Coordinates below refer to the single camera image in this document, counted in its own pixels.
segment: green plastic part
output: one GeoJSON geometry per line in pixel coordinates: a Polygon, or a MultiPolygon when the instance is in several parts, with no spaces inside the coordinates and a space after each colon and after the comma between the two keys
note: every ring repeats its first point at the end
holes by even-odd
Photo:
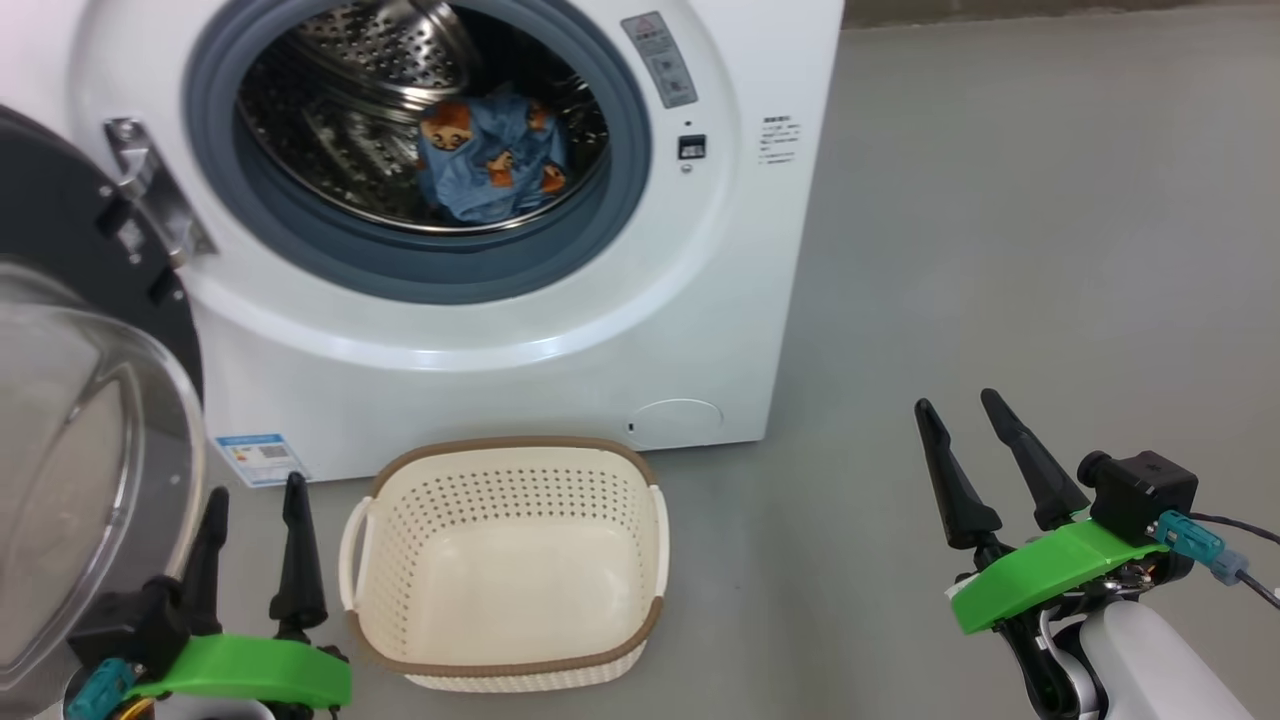
{"type": "Polygon", "coordinates": [[[1153,552],[1169,548],[1133,547],[1093,520],[1062,525],[992,562],[951,598],[951,611],[973,634],[1153,552]]]}
{"type": "Polygon", "coordinates": [[[351,703],[351,665],[293,641],[225,634],[193,637],[161,680],[134,685],[129,697],[168,692],[324,710],[351,703]]]}

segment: cartoon bear print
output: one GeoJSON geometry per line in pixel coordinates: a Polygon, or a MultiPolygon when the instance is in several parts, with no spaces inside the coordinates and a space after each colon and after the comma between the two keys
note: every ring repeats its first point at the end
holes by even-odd
{"type": "Polygon", "coordinates": [[[556,167],[554,163],[543,165],[543,192],[556,195],[564,190],[564,170],[556,167]]]}
{"type": "Polygon", "coordinates": [[[547,120],[550,119],[550,111],[545,105],[536,100],[529,101],[529,129],[534,132],[540,132],[547,129],[547,120]]]}
{"type": "Polygon", "coordinates": [[[516,156],[511,154],[511,150],[503,150],[497,158],[485,163],[485,167],[489,168],[489,184],[494,187],[513,187],[516,184],[511,176],[511,169],[516,167],[516,156]]]}
{"type": "Polygon", "coordinates": [[[453,152],[471,140],[471,108],[462,102],[440,102],[422,118],[422,137],[436,150],[453,152]]]}

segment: brown basket rim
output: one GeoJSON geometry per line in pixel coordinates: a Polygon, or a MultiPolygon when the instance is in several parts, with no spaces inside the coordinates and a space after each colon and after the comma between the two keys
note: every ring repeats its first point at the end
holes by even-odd
{"type": "MultiPolygon", "coordinates": [[[[644,457],[639,452],[626,447],[622,443],[603,439],[603,438],[586,438],[586,437],[571,437],[571,436],[522,436],[522,437],[500,437],[500,438],[481,438],[481,439],[466,439],[457,442],[443,442],[438,445],[429,445],[425,447],[419,447],[411,450],[396,460],[392,460],[378,475],[374,478],[374,497],[383,489],[387,482],[403,469],[410,462],[421,460],[424,457],[431,457],[434,455],[449,455],[453,452],[467,452],[472,450],[495,450],[506,447],[581,447],[586,450],[603,450],[605,452],[613,452],[627,459],[632,465],[640,470],[641,477],[644,477],[646,486],[658,484],[653,470],[649,464],[645,462],[644,457]]],[[[348,625],[351,626],[352,634],[356,637],[356,643],[370,656],[370,659],[379,665],[401,673],[403,675],[426,675],[434,678],[509,678],[515,675],[541,675],[547,673],[563,673],[571,670],[582,670],[585,667],[595,667],[599,665],[608,665],[617,660],[621,660],[630,655],[635,648],[640,647],[645,641],[649,639],[649,634],[653,633],[654,626],[658,624],[658,618],[662,615],[663,597],[657,596],[649,605],[649,614],[645,616],[644,623],[636,632],[622,642],[622,644],[605,650],[603,652],[596,652],[593,655],[582,655],[579,657],[566,657],[561,660],[544,660],[540,662],[517,662],[506,665],[433,665],[433,664],[416,664],[416,662],[399,662],[392,660],[378,652],[378,650],[369,642],[365,637],[365,630],[360,626],[360,614],[355,610],[347,611],[348,625]]]]}

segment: laundry basket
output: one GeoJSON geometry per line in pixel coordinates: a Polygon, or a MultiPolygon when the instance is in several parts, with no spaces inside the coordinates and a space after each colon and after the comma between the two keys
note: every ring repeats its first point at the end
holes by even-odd
{"type": "Polygon", "coordinates": [[[668,555],[662,491],[635,452],[481,439],[415,450],[378,475],[347,520],[338,585],[360,643],[420,685],[550,691],[635,665],[668,555]]]}

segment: door hinge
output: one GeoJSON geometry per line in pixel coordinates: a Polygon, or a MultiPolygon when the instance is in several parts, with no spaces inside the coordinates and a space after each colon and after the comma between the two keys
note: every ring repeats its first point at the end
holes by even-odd
{"type": "MultiPolygon", "coordinates": [[[[120,225],[119,232],[136,236],[150,228],[169,252],[169,263],[174,268],[184,265],[198,254],[212,252],[214,246],[204,225],[165,167],[142,122],[136,118],[116,118],[104,126],[111,154],[123,173],[116,183],[116,193],[133,206],[131,218],[120,225]]],[[[131,245],[129,237],[119,240],[125,247],[131,245]]]]}

